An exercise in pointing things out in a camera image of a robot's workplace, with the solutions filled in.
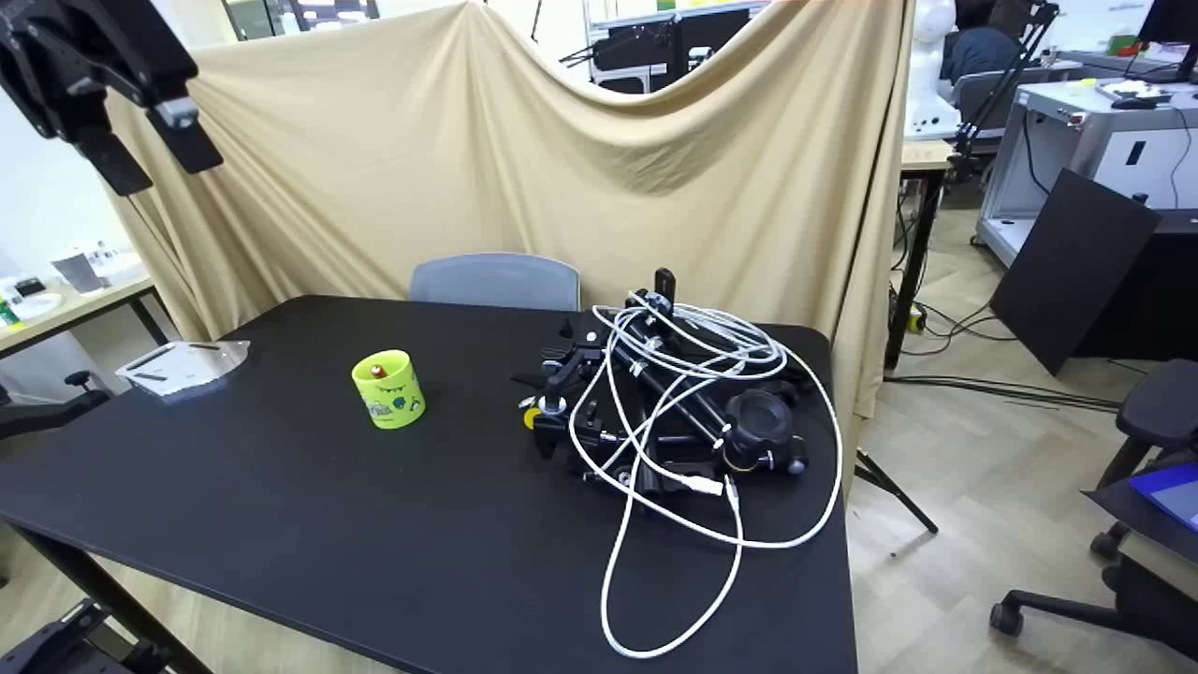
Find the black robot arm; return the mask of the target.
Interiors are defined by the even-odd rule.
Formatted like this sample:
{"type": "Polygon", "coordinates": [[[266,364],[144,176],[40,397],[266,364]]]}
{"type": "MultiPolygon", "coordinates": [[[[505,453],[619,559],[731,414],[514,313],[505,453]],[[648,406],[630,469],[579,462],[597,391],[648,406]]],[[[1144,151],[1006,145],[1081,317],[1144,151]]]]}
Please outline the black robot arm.
{"type": "Polygon", "coordinates": [[[221,163],[186,81],[195,56],[150,0],[0,0],[0,86],[40,137],[74,145],[115,196],[150,187],[106,97],[145,112],[186,172],[221,163]]]}

